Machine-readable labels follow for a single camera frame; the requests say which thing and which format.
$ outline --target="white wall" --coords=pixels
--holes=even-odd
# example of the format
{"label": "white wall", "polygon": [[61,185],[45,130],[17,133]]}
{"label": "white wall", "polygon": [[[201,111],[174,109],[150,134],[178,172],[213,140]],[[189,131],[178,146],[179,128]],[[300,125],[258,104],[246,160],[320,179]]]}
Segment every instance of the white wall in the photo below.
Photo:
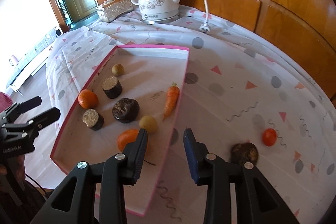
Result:
{"label": "white wall", "polygon": [[8,59],[20,59],[53,27],[58,26],[49,0],[0,0],[0,91],[13,71]]}

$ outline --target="screw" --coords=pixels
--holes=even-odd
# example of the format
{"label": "screw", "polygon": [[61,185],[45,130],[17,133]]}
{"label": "screw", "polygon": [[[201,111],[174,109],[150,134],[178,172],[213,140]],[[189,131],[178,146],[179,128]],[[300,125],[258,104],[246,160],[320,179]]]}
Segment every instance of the screw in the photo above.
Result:
{"label": "screw", "polygon": [[216,158],[215,154],[212,154],[212,153],[207,154],[207,159],[208,160],[214,160],[215,158]]}
{"label": "screw", "polygon": [[246,169],[253,169],[254,165],[251,162],[246,162],[246,163],[244,163],[244,167]]}
{"label": "screw", "polygon": [[79,169],[84,169],[87,166],[87,163],[85,161],[81,161],[80,163],[77,164],[77,167]]}
{"label": "screw", "polygon": [[125,155],[123,153],[116,154],[115,158],[117,160],[123,160],[125,158]]}

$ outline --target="pink-edged tray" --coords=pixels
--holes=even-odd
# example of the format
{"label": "pink-edged tray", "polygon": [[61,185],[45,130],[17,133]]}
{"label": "pink-edged tray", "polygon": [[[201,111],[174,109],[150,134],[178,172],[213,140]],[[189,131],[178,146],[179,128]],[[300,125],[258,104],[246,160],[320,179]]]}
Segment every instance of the pink-edged tray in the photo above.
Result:
{"label": "pink-edged tray", "polygon": [[[168,150],[179,108],[162,121],[166,91],[173,82],[180,88],[184,83],[189,49],[168,45],[122,45],[114,47],[91,75],[83,89],[94,91],[99,98],[96,110],[104,117],[103,127],[98,131],[87,128],[82,121],[85,110],[75,100],[51,151],[50,158],[68,174],[80,161],[96,164],[119,153],[117,137],[130,128],[139,129],[139,119],[152,115],[159,126],[157,133],[148,136],[148,152],[143,163],[140,179],[134,186],[125,186],[125,204],[130,213],[144,216],[155,192]],[[118,77],[122,94],[109,99],[101,89],[101,83],[112,75],[114,64],[122,64],[125,73]],[[128,124],[116,121],[112,108],[121,98],[138,101],[140,112],[137,119]],[[100,184],[96,194],[100,193]]]}

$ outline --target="carrot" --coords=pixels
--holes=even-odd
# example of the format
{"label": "carrot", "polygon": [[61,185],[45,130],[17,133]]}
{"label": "carrot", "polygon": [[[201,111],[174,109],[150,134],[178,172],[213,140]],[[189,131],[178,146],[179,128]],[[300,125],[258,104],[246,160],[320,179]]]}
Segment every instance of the carrot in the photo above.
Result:
{"label": "carrot", "polygon": [[163,119],[170,116],[176,107],[177,100],[179,98],[180,89],[177,87],[176,83],[173,83],[167,90],[165,112],[163,114]]}

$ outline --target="small potato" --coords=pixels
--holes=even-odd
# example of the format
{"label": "small potato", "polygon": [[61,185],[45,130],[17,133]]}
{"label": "small potato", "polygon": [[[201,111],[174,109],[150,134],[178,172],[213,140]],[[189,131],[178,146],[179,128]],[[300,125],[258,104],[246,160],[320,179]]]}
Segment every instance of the small potato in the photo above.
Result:
{"label": "small potato", "polygon": [[153,134],[158,130],[158,124],[154,117],[143,116],[139,121],[140,128],[144,128],[148,134]]}
{"label": "small potato", "polygon": [[123,75],[124,74],[124,67],[122,64],[115,64],[113,67],[112,67],[112,73],[115,75],[115,76],[120,76],[120,75]]}

